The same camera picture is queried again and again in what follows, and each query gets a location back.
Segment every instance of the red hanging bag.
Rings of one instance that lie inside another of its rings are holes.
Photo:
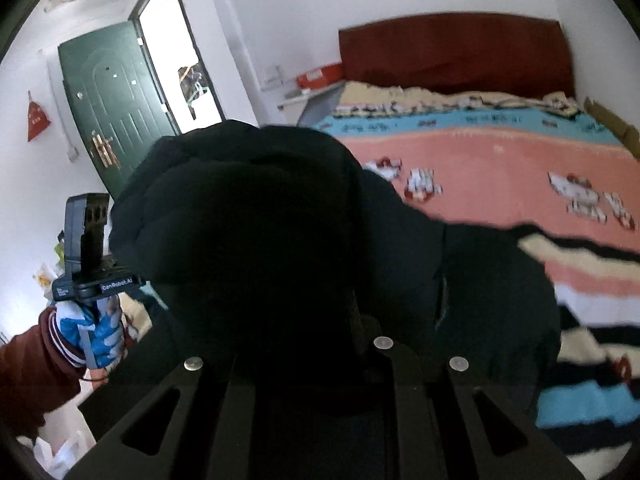
[[[39,104],[33,102],[31,92],[29,92],[29,135],[27,136],[27,142],[31,142],[39,136],[50,124],[51,122],[46,113],[44,113]]]

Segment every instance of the green door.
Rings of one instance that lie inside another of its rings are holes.
[[[84,146],[116,198],[162,136],[172,136],[166,106],[133,23],[96,30],[60,45],[66,97]]]

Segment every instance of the striped blanket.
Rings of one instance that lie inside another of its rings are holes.
[[[579,110],[345,114],[349,104],[340,106],[316,129],[338,137],[407,203],[432,218],[510,229],[545,264],[562,309],[562,348],[536,424],[587,478],[610,472],[640,440],[636,160]]]

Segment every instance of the ceiling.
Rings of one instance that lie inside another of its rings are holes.
[[[95,28],[126,20],[136,1],[40,0],[15,43],[21,50],[32,53],[60,44]]]

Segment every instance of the blue stripe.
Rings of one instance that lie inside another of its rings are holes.
[[[429,132],[450,127],[498,126],[516,128],[565,139],[621,146],[620,141],[587,114],[565,119],[535,108],[509,110],[456,110],[400,117],[354,117],[335,119],[327,116],[314,126],[334,137],[386,136],[402,132]]]
[[[610,420],[616,426],[640,418],[640,400],[626,384],[601,388],[596,381],[544,390],[538,401],[537,427],[541,430],[594,424]]]

